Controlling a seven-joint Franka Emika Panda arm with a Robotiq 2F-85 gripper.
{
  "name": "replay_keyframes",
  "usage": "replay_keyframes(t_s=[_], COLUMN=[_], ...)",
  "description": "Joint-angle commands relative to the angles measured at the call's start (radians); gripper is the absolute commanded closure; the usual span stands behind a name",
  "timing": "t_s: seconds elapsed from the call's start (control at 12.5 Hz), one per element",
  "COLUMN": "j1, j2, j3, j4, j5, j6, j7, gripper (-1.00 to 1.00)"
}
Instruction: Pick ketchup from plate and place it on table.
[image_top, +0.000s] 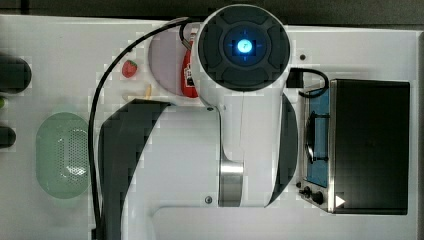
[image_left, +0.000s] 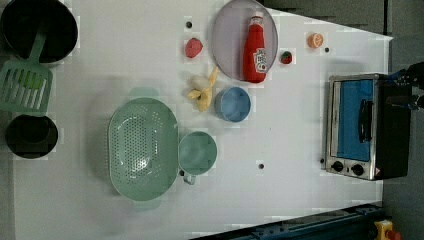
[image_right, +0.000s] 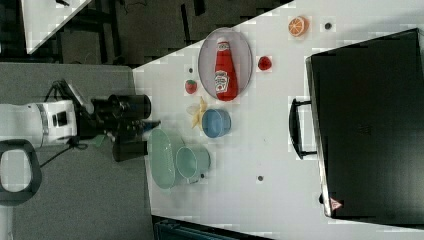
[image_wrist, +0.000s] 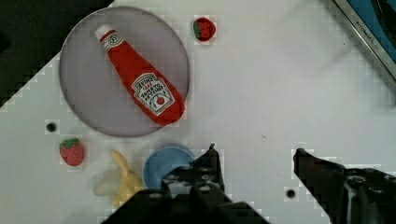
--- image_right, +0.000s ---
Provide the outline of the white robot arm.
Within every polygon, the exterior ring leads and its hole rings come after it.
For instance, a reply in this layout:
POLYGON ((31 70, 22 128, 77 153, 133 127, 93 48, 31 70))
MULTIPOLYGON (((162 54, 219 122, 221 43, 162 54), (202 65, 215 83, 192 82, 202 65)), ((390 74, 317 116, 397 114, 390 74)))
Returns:
POLYGON ((19 206, 38 192, 43 165, 36 151, 64 144, 85 149, 87 142, 107 136, 112 155, 122 162, 147 154, 143 134, 159 126, 151 121, 151 102, 145 95, 112 95, 93 99, 1 106, 1 205, 19 206))

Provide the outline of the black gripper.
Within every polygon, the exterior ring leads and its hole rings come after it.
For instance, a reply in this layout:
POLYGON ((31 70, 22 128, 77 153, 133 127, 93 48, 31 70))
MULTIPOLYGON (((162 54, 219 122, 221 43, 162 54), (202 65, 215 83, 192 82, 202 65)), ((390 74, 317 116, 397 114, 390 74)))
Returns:
POLYGON ((149 118, 116 119, 107 112, 108 99, 92 99, 91 103, 94 107, 92 113, 83 107, 78 112, 77 129, 81 140, 109 134, 113 141, 118 143, 140 141, 145 132, 161 124, 160 120, 149 120, 149 118))

